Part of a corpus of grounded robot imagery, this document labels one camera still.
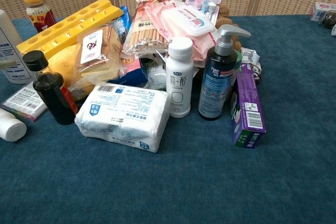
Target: barcode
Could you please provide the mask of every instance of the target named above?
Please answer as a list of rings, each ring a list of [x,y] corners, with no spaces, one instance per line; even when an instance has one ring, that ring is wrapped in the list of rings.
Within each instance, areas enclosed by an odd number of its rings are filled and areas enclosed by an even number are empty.
[[[114,86],[111,85],[102,85],[98,88],[98,91],[111,92],[114,89]]]
[[[30,108],[32,108],[32,109],[34,109],[34,108],[37,107],[37,105],[32,104],[32,103],[29,103],[29,104],[27,104],[26,106],[27,106],[27,107],[30,107]]]
[[[257,129],[263,129],[262,125],[263,123],[261,121],[260,113],[246,111],[246,117],[247,117],[247,126]]]

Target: purple box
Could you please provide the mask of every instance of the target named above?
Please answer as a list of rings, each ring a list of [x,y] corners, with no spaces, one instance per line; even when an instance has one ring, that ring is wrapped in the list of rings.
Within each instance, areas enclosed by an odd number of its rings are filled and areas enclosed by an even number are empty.
[[[255,148],[266,128],[250,64],[241,65],[230,104],[234,145]]]

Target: black bottle cap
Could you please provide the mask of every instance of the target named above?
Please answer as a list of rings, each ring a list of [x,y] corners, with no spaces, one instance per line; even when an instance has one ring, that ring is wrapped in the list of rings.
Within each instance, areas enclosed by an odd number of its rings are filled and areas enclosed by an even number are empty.
[[[23,62],[27,65],[30,71],[36,72],[45,69],[49,63],[44,53],[39,50],[34,50],[26,53],[22,57]]]

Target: snack bag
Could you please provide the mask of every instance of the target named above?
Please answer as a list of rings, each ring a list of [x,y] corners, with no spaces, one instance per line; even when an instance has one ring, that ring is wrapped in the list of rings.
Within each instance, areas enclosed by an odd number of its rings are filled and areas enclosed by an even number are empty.
[[[74,78],[69,90],[75,99],[87,95],[87,89],[123,75],[121,44],[112,23],[84,31],[78,36]]]
[[[144,10],[146,6],[162,1],[166,0],[136,0],[138,3],[136,14],[123,47],[126,55],[137,54],[140,57],[143,54],[167,52],[167,41],[155,29]]]
[[[194,44],[193,59],[194,66],[204,68],[206,54],[208,50],[216,45],[217,32],[194,37],[185,32],[180,26],[174,25],[169,19],[165,19],[162,13],[166,10],[184,6],[183,2],[162,2],[145,7],[145,11],[160,35],[167,41],[175,36],[185,36],[190,38]]]

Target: bottle with orange cap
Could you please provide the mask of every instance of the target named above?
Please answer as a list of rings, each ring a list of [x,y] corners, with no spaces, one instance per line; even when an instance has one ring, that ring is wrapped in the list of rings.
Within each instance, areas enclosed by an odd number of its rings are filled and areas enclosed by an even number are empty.
[[[56,23],[52,10],[44,0],[23,0],[27,4],[27,15],[38,32]]]

